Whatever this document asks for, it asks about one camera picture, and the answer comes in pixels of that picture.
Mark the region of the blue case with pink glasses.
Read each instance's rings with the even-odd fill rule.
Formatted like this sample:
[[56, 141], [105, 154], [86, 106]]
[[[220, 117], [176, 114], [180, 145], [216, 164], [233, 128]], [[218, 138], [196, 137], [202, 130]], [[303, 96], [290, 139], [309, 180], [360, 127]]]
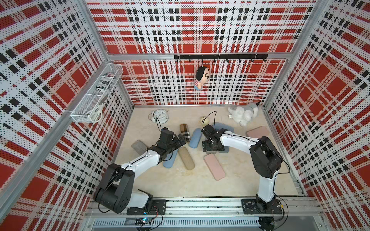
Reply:
[[234, 128], [233, 127], [231, 127], [229, 125], [226, 125], [226, 124], [223, 124], [223, 123], [219, 123], [219, 122], [215, 122], [214, 123], [214, 129], [216, 131], [220, 131], [220, 130], [224, 131], [224, 130], [227, 130], [229, 132], [234, 133]]

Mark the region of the beige case with dark glasses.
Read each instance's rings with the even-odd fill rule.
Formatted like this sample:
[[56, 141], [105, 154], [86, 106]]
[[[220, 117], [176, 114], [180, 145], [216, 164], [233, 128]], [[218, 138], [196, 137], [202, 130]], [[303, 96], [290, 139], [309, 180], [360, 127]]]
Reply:
[[187, 124], [181, 124], [180, 125], [180, 132], [181, 135], [185, 138], [186, 142], [190, 141], [190, 132]]

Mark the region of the grey marble teal-lined case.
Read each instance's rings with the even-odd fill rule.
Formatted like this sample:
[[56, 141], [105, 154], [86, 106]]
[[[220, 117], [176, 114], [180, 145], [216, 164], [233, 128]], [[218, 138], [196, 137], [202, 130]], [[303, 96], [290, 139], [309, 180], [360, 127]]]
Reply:
[[142, 155], [147, 151], [147, 146], [141, 140], [136, 140], [131, 147], [138, 155]]

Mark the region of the small pink glasses case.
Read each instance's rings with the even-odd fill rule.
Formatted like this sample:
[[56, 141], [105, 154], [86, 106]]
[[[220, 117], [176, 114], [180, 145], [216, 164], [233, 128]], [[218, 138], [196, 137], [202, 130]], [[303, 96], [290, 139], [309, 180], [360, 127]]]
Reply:
[[260, 126], [260, 127], [254, 128], [246, 132], [246, 136], [251, 137], [251, 138], [258, 138], [258, 139], [262, 138], [263, 136], [268, 137], [269, 134], [270, 134], [270, 131], [265, 126]]

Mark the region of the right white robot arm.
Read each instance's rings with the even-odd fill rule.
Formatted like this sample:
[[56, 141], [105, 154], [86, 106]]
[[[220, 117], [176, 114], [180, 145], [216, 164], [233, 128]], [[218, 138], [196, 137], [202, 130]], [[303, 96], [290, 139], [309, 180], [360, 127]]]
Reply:
[[206, 146], [213, 151], [224, 151], [227, 146], [249, 154], [260, 176], [256, 200], [268, 204], [276, 199], [275, 181], [283, 158], [268, 137], [245, 137], [226, 129], [216, 130], [211, 125], [206, 125], [201, 132], [207, 138]]

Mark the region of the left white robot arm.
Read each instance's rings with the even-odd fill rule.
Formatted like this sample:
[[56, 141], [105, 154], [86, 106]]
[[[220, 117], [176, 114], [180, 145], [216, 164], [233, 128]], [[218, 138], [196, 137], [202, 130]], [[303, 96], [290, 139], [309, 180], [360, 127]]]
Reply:
[[113, 163], [108, 166], [94, 193], [94, 201], [117, 214], [126, 208], [142, 209], [145, 213], [151, 211], [153, 195], [143, 190], [135, 191], [135, 180], [185, 144], [183, 135], [162, 128], [157, 142], [146, 148], [141, 156], [123, 165]]

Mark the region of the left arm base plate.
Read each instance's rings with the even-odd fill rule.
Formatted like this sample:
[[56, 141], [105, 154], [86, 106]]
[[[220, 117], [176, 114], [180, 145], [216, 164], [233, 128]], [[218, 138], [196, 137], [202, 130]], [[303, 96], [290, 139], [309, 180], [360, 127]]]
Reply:
[[127, 209], [126, 215], [128, 216], [141, 216], [141, 215], [165, 215], [167, 200], [165, 199], [152, 199], [143, 207], [132, 207]]

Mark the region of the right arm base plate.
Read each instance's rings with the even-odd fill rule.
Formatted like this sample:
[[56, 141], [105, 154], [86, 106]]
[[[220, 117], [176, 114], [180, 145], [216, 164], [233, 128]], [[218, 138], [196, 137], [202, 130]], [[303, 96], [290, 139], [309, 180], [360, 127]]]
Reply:
[[275, 199], [269, 203], [256, 199], [242, 199], [241, 207], [245, 215], [282, 215], [282, 207], [279, 200]]

